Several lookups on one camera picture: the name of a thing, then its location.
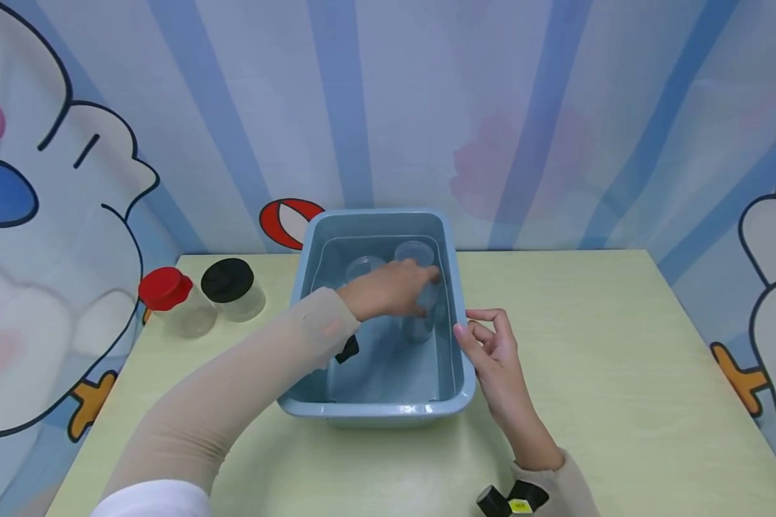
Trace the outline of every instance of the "jar with black lid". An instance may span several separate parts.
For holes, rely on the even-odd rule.
[[[201,277],[204,295],[230,321],[252,320],[264,309],[264,292],[250,265],[240,258],[215,262]]]

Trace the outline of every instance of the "orange foot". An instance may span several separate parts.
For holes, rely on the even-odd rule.
[[[710,352],[713,353],[716,363],[721,366],[721,371],[730,381],[737,396],[742,399],[747,411],[752,416],[762,414],[762,403],[755,396],[755,392],[768,386],[765,372],[759,366],[746,370],[740,369],[730,352],[721,343],[710,343]]]
[[[69,420],[68,435],[70,440],[77,443],[89,426],[95,423],[95,419],[98,418],[98,413],[101,412],[101,407],[106,402],[106,397],[109,397],[109,392],[117,378],[118,374],[110,370],[101,376],[98,384],[83,379],[72,393],[69,393],[80,403],[72,415],[72,419]]]

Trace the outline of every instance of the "red lid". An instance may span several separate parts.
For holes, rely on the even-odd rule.
[[[151,310],[170,310],[187,299],[193,281],[175,267],[159,267],[138,285],[138,296]]]

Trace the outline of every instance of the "yellow label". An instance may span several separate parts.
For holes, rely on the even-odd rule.
[[[524,499],[513,499],[509,501],[509,508],[513,513],[534,513],[529,501]]]

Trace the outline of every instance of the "tabletop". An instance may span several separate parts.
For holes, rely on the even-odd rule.
[[[87,516],[134,426],[197,366],[289,304],[296,255],[241,256],[267,306],[179,341],[139,337],[49,516]],[[192,278],[223,256],[182,256]],[[776,517],[776,459],[645,251],[458,254],[466,306],[502,307],[542,419],[604,516]],[[213,488],[215,516],[481,516],[508,491],[512,452],[480,390],[422,429],[334,429],[277,404],[242,434]]]

